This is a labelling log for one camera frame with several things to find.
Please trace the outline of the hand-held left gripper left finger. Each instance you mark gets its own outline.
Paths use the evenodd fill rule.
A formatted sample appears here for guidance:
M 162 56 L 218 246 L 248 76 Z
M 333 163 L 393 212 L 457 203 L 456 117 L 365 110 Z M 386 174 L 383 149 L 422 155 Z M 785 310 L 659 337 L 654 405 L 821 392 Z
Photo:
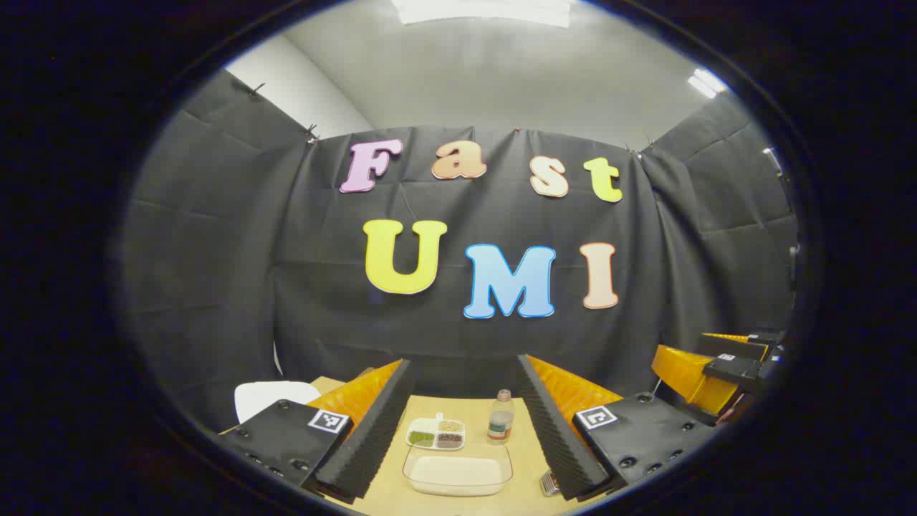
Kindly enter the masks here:
M 379 472 L 415 382 L 411 361 L 394 360 L 314 401 L 278 399 L 219 437 L 297 489 L 354 502 Z

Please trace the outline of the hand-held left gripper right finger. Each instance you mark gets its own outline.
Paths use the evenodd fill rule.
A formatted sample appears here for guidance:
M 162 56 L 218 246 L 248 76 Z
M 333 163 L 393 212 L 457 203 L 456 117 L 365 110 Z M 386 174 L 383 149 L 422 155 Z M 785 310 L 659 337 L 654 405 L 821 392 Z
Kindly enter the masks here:
M 644 482 L 717 435 L 651 392 L 617 396 L 536 357 L 515 360 L 518 394 L 566 500 Z

